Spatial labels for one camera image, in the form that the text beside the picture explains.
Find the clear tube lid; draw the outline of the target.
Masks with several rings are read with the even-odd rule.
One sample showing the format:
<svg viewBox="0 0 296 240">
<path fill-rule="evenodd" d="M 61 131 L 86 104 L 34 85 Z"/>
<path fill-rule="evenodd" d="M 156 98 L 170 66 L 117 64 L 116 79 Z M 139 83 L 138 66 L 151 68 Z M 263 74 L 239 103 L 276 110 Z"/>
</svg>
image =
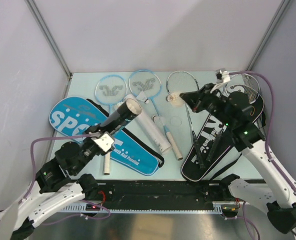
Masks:
<svg viewBox="0 0 296 240">
<path fill-rule="evenodd" d="M 178 116 L 173 116 L 171 119 L 170 119 L 170 124 L 172 126 L 175 126 L 175 127 L 179 127 L 182 125 L 182 120 L 180 117 Z"/>
</svg>

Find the white shuttlecock blue band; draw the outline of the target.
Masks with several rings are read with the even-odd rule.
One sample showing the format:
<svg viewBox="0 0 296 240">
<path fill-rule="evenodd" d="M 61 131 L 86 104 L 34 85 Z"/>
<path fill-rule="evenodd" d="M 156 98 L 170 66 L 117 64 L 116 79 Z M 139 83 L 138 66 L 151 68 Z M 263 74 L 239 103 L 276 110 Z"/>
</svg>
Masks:
<svg viewBox="0 0 296 240">
<path fill-rule="evenodd" d="M 152 120 L 154 121 L 154 123 L 155 123 L 156 125 L 159 125 L 159 126 L 165 126 L 165 124 L 164 124 L 164 118 L 161 117 L 161 116 L 153 115 L 153 116 L 152 116 Z"/>
</svg>

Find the white shuttlecock tube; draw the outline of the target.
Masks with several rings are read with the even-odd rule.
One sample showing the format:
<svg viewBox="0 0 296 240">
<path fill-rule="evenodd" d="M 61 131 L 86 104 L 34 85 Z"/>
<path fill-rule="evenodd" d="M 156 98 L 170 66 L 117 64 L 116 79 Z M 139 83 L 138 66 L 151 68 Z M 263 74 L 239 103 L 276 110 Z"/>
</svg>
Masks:
<svg viewBox="0 0 296 240">
<path fill-rule="evenodd" d="M 150 139 L 155 143 L 161 155 L 167 154 L 172 149 L 170 142 L 163 135 L 159 127 L 148 116 L 139 101 L 132 94 L 128 94 L 124 97 L 124 100 L 128 99 L 134 100 L 142 109 L 141 113 L 136 117 L 140 127 L 146 132 L 147 135 L 149 135 Z"/>
</svg>

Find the black shuttlecock tube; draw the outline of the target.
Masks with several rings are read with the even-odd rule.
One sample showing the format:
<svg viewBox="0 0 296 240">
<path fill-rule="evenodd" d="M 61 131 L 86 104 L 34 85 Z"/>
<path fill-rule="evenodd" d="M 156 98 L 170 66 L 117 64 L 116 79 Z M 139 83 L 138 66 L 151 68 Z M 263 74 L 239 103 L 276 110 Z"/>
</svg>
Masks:
<svg viewBox="0 0 296 240">
<path fill-rule="evenodd" d="M 98 129 L 114 135 L 141 114 L 141 112 L 142 108 L 140 104 L 129 98 L 125 100 L 103 123 L 99 124 Z"/>
</svg>

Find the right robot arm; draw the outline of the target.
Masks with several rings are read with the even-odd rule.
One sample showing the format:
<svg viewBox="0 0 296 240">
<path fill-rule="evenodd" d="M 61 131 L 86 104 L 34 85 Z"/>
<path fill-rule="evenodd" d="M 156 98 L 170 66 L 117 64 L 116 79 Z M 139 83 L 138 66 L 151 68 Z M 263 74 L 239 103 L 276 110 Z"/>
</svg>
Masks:
<svg viewBox="0 0 296 240">
<path fill-rule="evenodd" d="M 234 91 L 219 95 L 212 83 L 202 89 L 183 92 L 179 96 L 194 113 L 206 110 L 226 125 L 233 146 L 260 173 L 269 191 L 248 184 L 235 174 L 221 180 L 220 197 L 239 198 L 265 213 L 281 233 L 296 228 L 296 180 L 285 170 L 269 148 L 268 139 L 249 118 L 252 108 L 247 94 Z"/>
</svg>

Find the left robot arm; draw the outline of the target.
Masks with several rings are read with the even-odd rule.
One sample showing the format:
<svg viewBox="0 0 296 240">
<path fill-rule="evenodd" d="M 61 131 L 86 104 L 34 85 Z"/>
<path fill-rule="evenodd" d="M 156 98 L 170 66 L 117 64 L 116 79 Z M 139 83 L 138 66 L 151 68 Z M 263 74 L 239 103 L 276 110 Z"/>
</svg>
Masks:
<svg viewBox="0 0 296 240">
<path fill-rule="evenodd" d="M 24 240 L 50 216 L 74 202 L 94 199 L 99 192 L 95 178 L 76 176 L 95 157 L 113 150 L 116 130 L 102 124 L 89 127 L 81 143 L 65 142 L 35 176 L 25 194 L 0 210 L 0 240 Z"/>
</svg>

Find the black racket bag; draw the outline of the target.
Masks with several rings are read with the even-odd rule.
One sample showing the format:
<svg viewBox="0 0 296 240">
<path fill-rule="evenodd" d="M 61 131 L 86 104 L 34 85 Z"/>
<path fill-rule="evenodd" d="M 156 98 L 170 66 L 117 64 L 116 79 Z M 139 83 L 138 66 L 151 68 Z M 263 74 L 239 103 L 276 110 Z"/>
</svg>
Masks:
<svg viewBox="0 0 296 240">
<path fill-rule="evenodd" d="M 259 95 L 242 114 L 232 118 L 236 121 L 232 126 L 224 126 L 212 115 L 207 117 L 198 134 L 201 157 L 197 156 L 195 147 L 192 147 L 181 166 L 182 176 L 188 181 L 198 182 L 205 178 L 234 147 L 247 147 L 241 139 L 241 131 L 253 130 L 254 123 L 263 109 L 264 101 Z"/>
</svg>

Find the blue racket bag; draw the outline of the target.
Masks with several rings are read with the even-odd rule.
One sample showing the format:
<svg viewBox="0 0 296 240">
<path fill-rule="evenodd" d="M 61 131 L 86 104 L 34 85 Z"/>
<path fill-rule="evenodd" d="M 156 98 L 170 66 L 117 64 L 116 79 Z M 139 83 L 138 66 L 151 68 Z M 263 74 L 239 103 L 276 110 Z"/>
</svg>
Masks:
<svg viewBox="0 0 296 240">
<path fill-rule="evenodd" d="M 70 137 L 82 135 L 88 127 L 104 122 L 108 116 L 109 113 L 91 99 L 71 96 L 52 108 L 49 122 L 57 132 Z M 126 128 L 115 135 L 111 159 L 144 176 L 153 175 L 164 165 L 162 155 Z"/>
</svg>

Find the blue racket right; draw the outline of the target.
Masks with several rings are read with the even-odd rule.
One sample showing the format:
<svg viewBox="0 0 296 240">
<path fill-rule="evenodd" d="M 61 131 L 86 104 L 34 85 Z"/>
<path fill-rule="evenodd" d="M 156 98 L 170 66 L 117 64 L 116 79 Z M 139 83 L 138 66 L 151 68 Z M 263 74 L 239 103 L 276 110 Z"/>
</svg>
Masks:
<svg viewBox="0 0 296 240">
<path fill-rule="evenodd" d="M 162 82 L 160 78 L 156 75 L 156 73 L 148 69 L 136 70 L 132 72 L 129 76 L 128 84 L 131 93 L 136 97 L 141 91 L 143 91 L 150 102 L 152 102 L 157 116 L 163 117 L 160 114 L 160 111 L 155 102 L 155 98 L 161 93 L 162 90 Z M 172 133 L 165 123 L 165 118 L 164 124 L 164 133 L 172 146 L 172 150 L 176 156 L 176 159 L 180 161 L 183 159 L 182 153 L 179 150 L 179 147 L 177 146 Z"/>
</svg>

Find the blue racket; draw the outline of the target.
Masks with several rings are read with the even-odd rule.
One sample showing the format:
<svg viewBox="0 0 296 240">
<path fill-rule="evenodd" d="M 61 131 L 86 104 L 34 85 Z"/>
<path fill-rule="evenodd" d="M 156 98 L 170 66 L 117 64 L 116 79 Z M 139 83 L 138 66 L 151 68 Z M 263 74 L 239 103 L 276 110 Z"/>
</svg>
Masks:
<svg viewBox="0 0 296 240">
<path fill-rule="evenodd" d="M 131 93 L 136 97 L 141 91 L 143 91 L 150 102 L 152 102 L 157 116 L 163 117 L 160 114 L 160 111 L 155 102 L 155 98 L 161 93 L 162 90 L 162 82 L 160 78 L 156 75 L 156 73 L 148 69 L 136 70 L 132 72 L 129 76 L 128 84 Z M 165 118 L 164 124 L 164 133 L 172 146 L 172 150 L 176 156 L 176 159 L 180 161 L 183 159 L 182 153 L 179 150 L 179 147 L 177 146 L 172 133 L 165 123 Z"/>
<path fill-rule="evenodd" d="M 111 114 L 112 107 L 123 100 L 127 91 L 124 78 L 118 74 L 110 74 L 102 77 L 97 83 L 95 98 L 100 104 L 109 106 Z"/>
</svg>

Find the blue racket left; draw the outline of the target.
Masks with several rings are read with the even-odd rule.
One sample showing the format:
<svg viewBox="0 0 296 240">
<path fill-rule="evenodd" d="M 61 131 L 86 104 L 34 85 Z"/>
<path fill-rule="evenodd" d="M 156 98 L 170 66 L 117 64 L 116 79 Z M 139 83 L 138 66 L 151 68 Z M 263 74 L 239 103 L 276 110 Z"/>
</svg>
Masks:
<svg viewBox="0 0 296 240">
<path fill-rule="evenodd" d="M 123 100 L 127 91 L 124 78 L 118 74 L 110 74 L 102 77 L 97 83 L 95 98 L 100 104 L 109 106 L 111 114 L 112 107 Z"/>
</svg>

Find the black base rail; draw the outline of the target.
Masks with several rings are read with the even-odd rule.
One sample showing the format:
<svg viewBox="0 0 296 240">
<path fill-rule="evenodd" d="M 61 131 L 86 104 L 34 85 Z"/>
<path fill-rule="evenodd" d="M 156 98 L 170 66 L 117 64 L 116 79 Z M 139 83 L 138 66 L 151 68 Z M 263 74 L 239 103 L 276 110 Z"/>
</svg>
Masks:
<svg viewBox="0 0 296 240">
<path fill-rule="evenodd" d="M 106 200 L 116 211 L 213 210 L 213 202 L 231 200 L 219 183 L 165 180 L 98 180 Z"/>
</svg>

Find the right aluminium frame post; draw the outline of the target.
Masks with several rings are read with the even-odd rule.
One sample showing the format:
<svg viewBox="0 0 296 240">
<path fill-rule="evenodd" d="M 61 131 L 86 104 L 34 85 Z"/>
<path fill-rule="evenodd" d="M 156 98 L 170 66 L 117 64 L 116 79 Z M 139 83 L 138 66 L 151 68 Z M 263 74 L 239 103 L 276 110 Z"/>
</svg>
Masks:
<svg viewBox="0 0 296 240">
<path fill-rule="evenodd" d="M 256 63 L 258 62 L 260 56 L 263 54 L 265 48 L 267 47 L 268 43 L 272 39 L 275 31 L 277 30 L 278 26 L 281 24 L 281 21 L 285 17 L 286 13 L 288 12 L 290 6 L 293 4 L 293 0 L 282 0 L 279 4 L 275 14 L 273 15 L 263 37 L 261 38 L 259 45 L 257 46 L 254 54 L 252 55 L 249 63 L 247 64 L 245 70 L 251 71 Z"/>
</svg>

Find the aluminium frame post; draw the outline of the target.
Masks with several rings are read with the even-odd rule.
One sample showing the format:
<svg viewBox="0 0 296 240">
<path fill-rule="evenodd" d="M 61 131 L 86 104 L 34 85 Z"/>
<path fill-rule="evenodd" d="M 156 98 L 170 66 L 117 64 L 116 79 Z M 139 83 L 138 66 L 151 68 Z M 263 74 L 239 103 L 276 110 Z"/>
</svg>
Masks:
<svg viewBox="0 0 296 240">
<path fill-rule="evenodd" d="M 279 4 L 275 14 L 273 15 L 263 37 L 261 38 L 259 45 L 257 46 L 254 54 L 252 55 L 249 63 L 247 64 L 245 70 L 251 71 L 256 63 L 258 62 L 260 56 L 263 54 L 265 48 L 267 47 L 268 43 L 272 39 L 275 31 L 277 30 L 278 26 L 281 24 L 281 21 L 285 17 L 286 13 L 288 12 L 290 6 L 293 4 L 293 0 L 282 0 Z"/>
<path fill-rule="evenodd" d="M 34 17 L 37 25 L 39 26 L 45 40 L 47 41 L 51 51 L 53 52 L 55 58 L 57 59 L 60 67 L 62 68 L 65 76 L 68 80 L 72 78 L 72 72 L 70 71 L 60 49 L 58 44 L 55 41 L 55 38 L 53 37 L 53 34 L 50 31 L 50 28 L 48 27 L 40 9 L 37 6 L 37 3 L 35 0 L 25 0 L 25 3 L 27 7 L 29 8 L 32 16 Z"/>
</svg>

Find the left aluminium frame post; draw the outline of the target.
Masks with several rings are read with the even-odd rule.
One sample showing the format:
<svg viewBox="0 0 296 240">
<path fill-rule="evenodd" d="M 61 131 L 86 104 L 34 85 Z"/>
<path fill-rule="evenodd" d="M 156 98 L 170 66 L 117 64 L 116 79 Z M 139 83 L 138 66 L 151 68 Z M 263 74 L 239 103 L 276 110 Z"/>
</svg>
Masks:
<svg viewBox="0 0 296 240">
<path fill-rule="evenodd" d="M 60 49 L 58 44 L 55 41 L 55 38 L 53 37 L 53 34 L 50 31 L 50 28 L 48 27 L 40 9 L 37 6 L 37 3 L 35 0 L 25 0 L 25 3 L 27 7 L 29 8 L 32 16 L 34 17 L 37 25 L 39 26 L 45 40 L 47 41 L 51 51 L 53 52 L 55 58 L 57 59 L 60 67 L 62 68 L 65 76 L 68 80 L 72 78 L 72 72 L 70 71 Z"/>
</svg>

